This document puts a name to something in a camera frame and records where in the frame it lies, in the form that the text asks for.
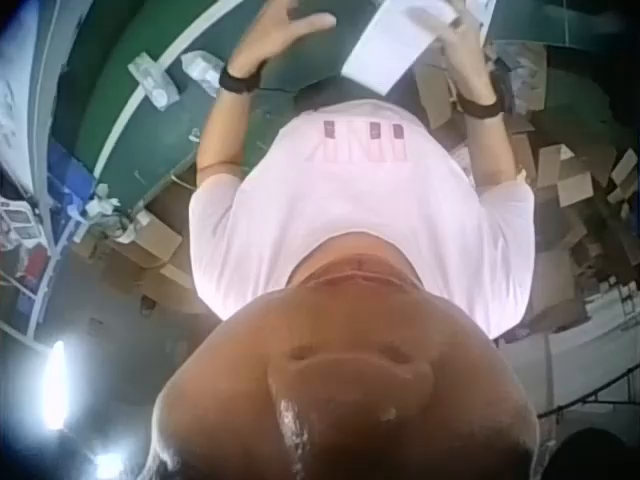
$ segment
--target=wrist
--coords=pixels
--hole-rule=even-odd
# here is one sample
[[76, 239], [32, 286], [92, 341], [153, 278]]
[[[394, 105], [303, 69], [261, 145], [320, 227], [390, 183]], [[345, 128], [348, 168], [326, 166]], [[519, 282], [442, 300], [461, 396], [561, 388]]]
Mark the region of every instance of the wrist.
[[458, 89], [467, 100], [471, 100], [478, 105], [492, 105], [498, 100], [488, 75], [486, 78], [469, 82], [467, 85], [458, 87]]
[[262, 62], [232, 56], [227, 62], [227, 72], [236, 78], [249, 78], [258, 71]]

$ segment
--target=black watch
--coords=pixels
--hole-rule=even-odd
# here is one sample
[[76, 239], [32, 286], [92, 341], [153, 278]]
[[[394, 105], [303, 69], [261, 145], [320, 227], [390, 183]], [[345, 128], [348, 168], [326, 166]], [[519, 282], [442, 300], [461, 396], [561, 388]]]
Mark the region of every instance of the black watch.
[[497, 117], [504, 113], [504, 106], [499, 95], [496, 95], [496, 101], [491, 105], [480, 105], [458, 92], [458, 105], [466, 115], [480, 120]]
[[262, 69], [266, 62], [262, 62], [258, 69], [247, 78], [234, 77], [227, 70], [225, 65], [220, 73], [220, 88], [231, 93], [251, 93], [260, 87], [260, 79], [262, 78]]

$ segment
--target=plastic bag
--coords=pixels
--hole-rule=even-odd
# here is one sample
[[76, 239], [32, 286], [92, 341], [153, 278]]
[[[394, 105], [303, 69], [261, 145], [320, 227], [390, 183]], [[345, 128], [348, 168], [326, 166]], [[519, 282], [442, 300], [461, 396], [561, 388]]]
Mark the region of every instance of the plastic bag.
[[220, 90], [220, 72], [224, 62], [202, 50], [185, 53], [180, 59], [184, 72], [215, 98]]
[[141, 53], [128, 65], [131, 75], [144, 89], [147, 97], [155, 107], [164, 112], [169, 105], [180, 99], [178, 89], [169, 75], [151, 60], [149, 55]]

